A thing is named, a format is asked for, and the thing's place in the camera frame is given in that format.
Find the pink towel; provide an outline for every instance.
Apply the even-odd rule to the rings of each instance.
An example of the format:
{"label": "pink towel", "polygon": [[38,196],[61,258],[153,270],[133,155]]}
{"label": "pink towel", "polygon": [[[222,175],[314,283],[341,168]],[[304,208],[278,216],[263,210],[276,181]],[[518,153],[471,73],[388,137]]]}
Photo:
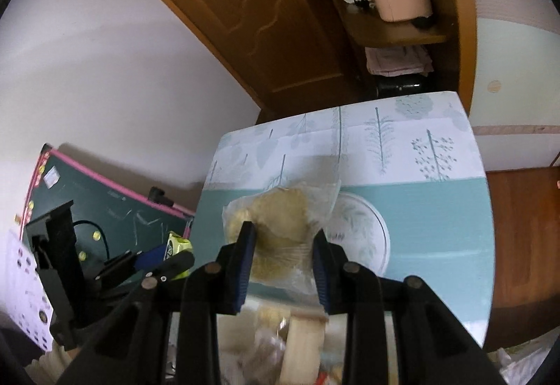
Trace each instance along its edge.
{"label": "pink towel", "polygon": [[432,59],[422,45],[366,47],[366,60],[370,74],[385,77],[433,71]]}

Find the chalkboard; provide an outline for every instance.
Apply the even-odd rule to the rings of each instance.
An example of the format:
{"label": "chalkboard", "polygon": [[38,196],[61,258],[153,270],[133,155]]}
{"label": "chalkboard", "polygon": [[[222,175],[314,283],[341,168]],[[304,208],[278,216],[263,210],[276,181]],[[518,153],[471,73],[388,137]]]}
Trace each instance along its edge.
{"label": "chalkboard", "polygon": [[[194,219],[148,201],[45,145],[27,194],[23,225],[70,200],[74,200],[74,222],[86,220],[102,228],[110,258],[127,250],[150,250],[165,243],[170,231],[183,235]],[[81,224],[75,231],[76,252],[83,259],[83,268],[107,260],[96,227]]]}

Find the white wall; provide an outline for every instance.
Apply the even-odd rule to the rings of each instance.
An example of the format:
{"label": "white wall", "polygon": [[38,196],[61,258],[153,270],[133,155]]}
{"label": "white wall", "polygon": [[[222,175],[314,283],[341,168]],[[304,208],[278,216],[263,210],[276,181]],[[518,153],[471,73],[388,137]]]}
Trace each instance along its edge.
{"label": "white wall", "polygon": [[[473,126],[560,125],[560,35],[509,21],[477,19]],[[488,85],[498,80],[497,92]],[[486,170],[547,167],[560,134],[477,137]]]}
{"label": "white wall", "polygon": [[12,0],[0,20],[0,257],[44,142],[194,209],[219,138],[258,113],[160,0]]}

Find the door panel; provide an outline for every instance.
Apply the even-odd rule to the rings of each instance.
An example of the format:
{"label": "door panel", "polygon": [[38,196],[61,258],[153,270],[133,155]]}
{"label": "door panel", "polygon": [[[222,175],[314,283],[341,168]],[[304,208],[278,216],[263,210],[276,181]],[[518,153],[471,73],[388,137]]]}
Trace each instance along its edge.
{"label": "door panel", "polygon": [[276,116],[362,100],[331,0],[169,0]]}

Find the white plate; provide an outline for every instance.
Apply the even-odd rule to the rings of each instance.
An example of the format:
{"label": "white plate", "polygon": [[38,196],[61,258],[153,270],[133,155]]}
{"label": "white plate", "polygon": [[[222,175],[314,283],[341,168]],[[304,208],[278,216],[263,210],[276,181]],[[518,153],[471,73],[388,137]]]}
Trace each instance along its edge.
{"label": "white plate", "polygon": [[334,205],[327,240],[340,244],[352,262],[383,276],[389,263],[389,231],[381,214],[363,197],[340,192]]}

